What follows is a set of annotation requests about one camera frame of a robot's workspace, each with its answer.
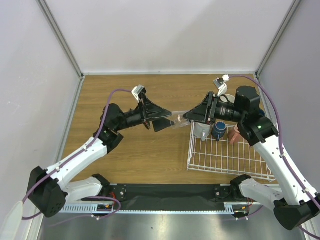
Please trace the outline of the light grey footed cup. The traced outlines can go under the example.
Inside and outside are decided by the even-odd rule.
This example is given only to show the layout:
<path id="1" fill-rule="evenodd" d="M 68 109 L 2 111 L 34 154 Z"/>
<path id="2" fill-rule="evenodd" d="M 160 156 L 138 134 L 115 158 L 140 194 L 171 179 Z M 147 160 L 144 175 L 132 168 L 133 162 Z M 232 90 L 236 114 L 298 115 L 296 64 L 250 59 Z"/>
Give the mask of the light grey footed cup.
<path id="1" fill-rule="evenodd" d="M 206 138 L 210 135 L 211 133 L 211 126 L 208 124 L 203 124 L 199 122 L 194 123 L 194 131 L 193 134 L 197 137 L 200 138 L 202 142 L 206 140 Z"/>

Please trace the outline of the small dark blue mug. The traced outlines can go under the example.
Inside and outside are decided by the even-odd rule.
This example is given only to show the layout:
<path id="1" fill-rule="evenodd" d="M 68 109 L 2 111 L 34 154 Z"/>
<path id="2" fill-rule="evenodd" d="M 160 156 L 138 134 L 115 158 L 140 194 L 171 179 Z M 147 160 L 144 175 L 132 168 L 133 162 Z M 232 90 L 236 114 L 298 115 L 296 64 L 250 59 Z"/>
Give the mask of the small dark blue mug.
<path id="1" fill-rule="evenodd" d="M 211 135 L 217 142 L 219 142 L 220 139 L 225 135 L 226 131 L 226 123 L 223 121 L 217 121 L 212 127 Z"/>

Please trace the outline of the pink mug white inside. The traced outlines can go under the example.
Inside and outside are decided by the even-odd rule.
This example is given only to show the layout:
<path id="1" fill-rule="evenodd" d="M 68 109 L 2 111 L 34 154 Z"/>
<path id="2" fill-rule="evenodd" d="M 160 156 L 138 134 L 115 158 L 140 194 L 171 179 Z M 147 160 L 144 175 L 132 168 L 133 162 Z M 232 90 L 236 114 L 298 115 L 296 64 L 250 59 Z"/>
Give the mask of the pink mug white inside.
<path id="1" fill-rule="evenodd" d="M 244 140 L 244 138 L 241 136 L 239 128 L 237 125 L 235 125 L 231 130 L 227 133 L 227 139 L 229 144 L 233 145 L 238 142 L 241 142 Z"/>

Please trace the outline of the glossy dark blue mug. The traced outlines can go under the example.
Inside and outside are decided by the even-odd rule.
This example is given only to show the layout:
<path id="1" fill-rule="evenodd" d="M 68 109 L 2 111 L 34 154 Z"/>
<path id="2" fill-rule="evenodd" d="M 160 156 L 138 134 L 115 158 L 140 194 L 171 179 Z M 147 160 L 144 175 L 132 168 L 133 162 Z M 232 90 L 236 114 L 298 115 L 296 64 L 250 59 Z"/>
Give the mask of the glossy dark blue mug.
<path id="1" fill-rule="evenodd" d="M 260 118 L 264 118 L 266 116 L 264 110 L 262 110 L 261 108 L 259 108 L 257 112 Z"/>

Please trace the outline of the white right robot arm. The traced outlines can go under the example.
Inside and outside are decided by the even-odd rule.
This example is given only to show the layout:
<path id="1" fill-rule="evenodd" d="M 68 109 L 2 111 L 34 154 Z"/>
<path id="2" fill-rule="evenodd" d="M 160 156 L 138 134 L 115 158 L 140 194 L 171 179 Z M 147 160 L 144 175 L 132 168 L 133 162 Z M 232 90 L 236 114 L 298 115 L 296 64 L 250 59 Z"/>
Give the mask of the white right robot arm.
<path id="1" fill-rule="evenodd" d="M 278 222 L 293 230 L 320 213 L 320 194 L 290 158 L 280 140 L 278 128 L 260 113 L 261 97 L 251 86 L 240 86 L 235 101 L 226 103 L 213 92 L 183 115 L 190 122 L 210 125 L 219 120 L 237 124 L 240 135 L 267 163 L 280 191 L 258 183 L 247 174 L 234 178 L 230 195 L 235 201 L 250 198 L 271 210 Z"/>

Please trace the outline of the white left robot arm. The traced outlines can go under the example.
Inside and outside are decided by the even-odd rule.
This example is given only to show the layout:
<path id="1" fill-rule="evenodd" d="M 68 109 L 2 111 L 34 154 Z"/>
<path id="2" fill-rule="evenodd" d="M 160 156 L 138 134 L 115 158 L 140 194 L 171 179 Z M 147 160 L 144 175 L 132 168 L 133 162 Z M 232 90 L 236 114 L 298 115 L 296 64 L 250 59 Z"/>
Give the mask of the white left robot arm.
<path id="1" fill-rule="evenodd" d="M 171 111 L 148 99 L 146 93 L 133 93 L 137 107 L 127 112 L 110 101 L 102 111 L 97 131 L 76 151 L 45 169 L 34 168 L 29 177 L 24 201 L 30 200 L 39 213 L 47 218 L 55 216 L 69 202 L 105 200 L 120 206 L 112 194 L 110 182 L 100 174 L 74 182 L 73 179 L 89 165 L 105 157 L 123 140 L 121 130 L 139 125 L 155 132 L 171 126 Z"/>

